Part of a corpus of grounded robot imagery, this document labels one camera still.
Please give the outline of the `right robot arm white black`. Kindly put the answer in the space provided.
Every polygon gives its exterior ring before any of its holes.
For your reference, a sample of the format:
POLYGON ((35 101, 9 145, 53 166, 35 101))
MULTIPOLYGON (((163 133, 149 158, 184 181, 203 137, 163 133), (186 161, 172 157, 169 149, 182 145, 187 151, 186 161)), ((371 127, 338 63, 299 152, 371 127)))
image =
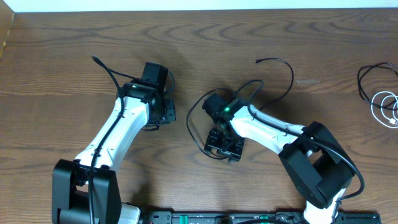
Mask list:
POLYGON ((246 139, 276 153, 295 188, 307 201, 307 223, 333 223, 338 200, 355 175, 354 164, 331 132, 314 121, 309 126, 290 124, 257 110, 241 99, 227 102, 214 93, 203 110, 215 123, 205 152, 213 150, 228 162, 238 162, 246 139))

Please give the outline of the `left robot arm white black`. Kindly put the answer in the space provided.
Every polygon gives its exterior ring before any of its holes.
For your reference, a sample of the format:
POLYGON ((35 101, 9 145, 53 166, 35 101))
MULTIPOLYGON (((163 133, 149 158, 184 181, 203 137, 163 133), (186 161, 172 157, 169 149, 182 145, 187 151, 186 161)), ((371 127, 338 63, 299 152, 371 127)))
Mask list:
POLYGON ((139 131, 175 120, 167 98, 171 72, 147 62, 141 78, 117 87, 114 108, 94 140, 74 160, 60 159, 52 173, 53 223, 139 223, 141 209, 123 203, 117 174, 139 131))

